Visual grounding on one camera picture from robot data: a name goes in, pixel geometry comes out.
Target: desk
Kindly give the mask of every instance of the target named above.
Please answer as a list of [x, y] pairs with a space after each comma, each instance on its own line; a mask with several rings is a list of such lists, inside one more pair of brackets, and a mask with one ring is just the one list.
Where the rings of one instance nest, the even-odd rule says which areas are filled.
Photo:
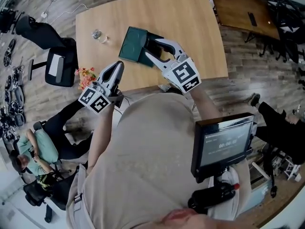
[[[265, 0], [213, 0], [220, 23], [271, 38], [280, 39], [277, 27], [269, 15]], [[248, 12], [255, 17], [257, 26], [251, 24]]]
[[[129, 26], [177, 41], [193, 59], [202, 79], [227, 77], [219, 27], [209, 0], [117, 0], [76, 16], [79, 67], [97, 74], [118, 58]], [[100, 29], [109, 37], [102, 44], [91, 33]], [[128, 91], [168, 83], [157, 67], [123, 60], [119, 89]]]

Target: black and white marker cube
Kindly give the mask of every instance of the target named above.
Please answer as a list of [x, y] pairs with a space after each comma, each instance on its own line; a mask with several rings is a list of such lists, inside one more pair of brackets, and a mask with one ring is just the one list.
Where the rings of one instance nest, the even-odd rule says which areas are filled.
[[102, 93], [88, 86], [82, 92], [78, 101], [97, 115], [111, 104]]
[[184, 94], [201, 83], [199, 72], [191, 58], [164, 72], [163, 76]]

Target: display screen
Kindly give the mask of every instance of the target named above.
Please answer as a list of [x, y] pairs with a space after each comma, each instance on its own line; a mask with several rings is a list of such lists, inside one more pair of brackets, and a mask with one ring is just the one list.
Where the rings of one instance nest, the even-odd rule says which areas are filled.
[[219, 162], [242, 153], [247, 144], [252, 123], [231, 127], [204, 136], [201, 166]]

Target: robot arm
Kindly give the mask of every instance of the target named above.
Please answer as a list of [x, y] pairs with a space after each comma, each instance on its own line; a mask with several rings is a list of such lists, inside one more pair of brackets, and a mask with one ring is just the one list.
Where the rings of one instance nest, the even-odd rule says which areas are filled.
[[189, 92], [201, 83], [199, 72], [194, 62], [178, 43], [168, 39], [155, 39], [155, 41], [175, 58], [174, 61], [171, 59], [164, 61], [146, 50], [145, 55], [162, 71], [164, 78], [183, 93]]
[[118, 89], [124, 71], [124, 63], [117, 61], [104, 68], [97, 81], [87, 86], [79, 97], [79, 102], [97, 115], [108, 105], [121, 107], [124, 95]]

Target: person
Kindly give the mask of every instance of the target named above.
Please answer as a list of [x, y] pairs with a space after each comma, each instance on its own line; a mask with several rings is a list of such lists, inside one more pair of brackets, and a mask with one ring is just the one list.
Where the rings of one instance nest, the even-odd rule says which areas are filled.
[[260, 94], [253, 94], [249, 105], [258, 109], [264, 117], [266, 126], [257, 128], [256, 136], [261, 140], [279, 148], [292, 158], [292, 162], [301, 165], [305, 162], [303, 133], [305, 123], [296, 115], [286, 115], [275, 111], [265, 102], [259, 103]]
[[50, 118], [43, 129], [35, 133], [28, 129], [17, 143], [19, 152], [10, 153], [15, 170], [21, 173], [27, 167], [36, 176], [44, 175], [53, 171], [50, 164], [58, 159], [76, 159], [88, 152], [92, 135], [72, 145], [63, 130], [65, 123], [81, 108], [83, 105], [76, 100]]
[[[202, 119], [222, 116], [201, 85], [190, 94]], [[91, 228], [235, 228], [232, 222], [214, 223], [187, 209], [192, 193], [207, 188], [209, 179], [197, 184], [191, 174], [195, 122], [178, 89], [149, 95], [130, 105], [112, 136], [113, 110], [110, 105], [100, 113], [89, 150], [82, 199]], [[234, 197], [237, 202], [232, 219], [242, 211], [251, 192], [247, 161], [234, 169], [240, 188]], [[72, 183], [66, 208], [71, 228], [77, 183], [78, 177]], [[233, 208], [217, 217], [227, 219], [226, 213], [231, 211]]]

